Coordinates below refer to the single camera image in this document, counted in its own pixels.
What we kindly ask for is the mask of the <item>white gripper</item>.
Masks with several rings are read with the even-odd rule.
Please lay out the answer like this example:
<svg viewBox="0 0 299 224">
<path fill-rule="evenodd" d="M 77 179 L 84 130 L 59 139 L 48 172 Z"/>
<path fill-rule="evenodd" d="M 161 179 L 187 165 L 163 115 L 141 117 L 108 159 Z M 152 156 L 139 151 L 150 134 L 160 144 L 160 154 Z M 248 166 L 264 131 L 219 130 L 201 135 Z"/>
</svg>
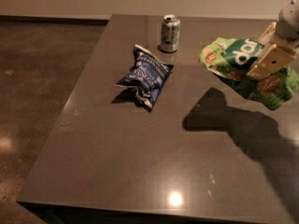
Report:
<svg viewBox="0 0 299 224">
<path fill-rule="evenodd" d="M 296 59 L 299 51 L 299 0 L 290 0 L 280 10 L 277 22 L 272 22 L 259 37 L 266 45 L 247 77 L 263 80 Z"/>
</svg>

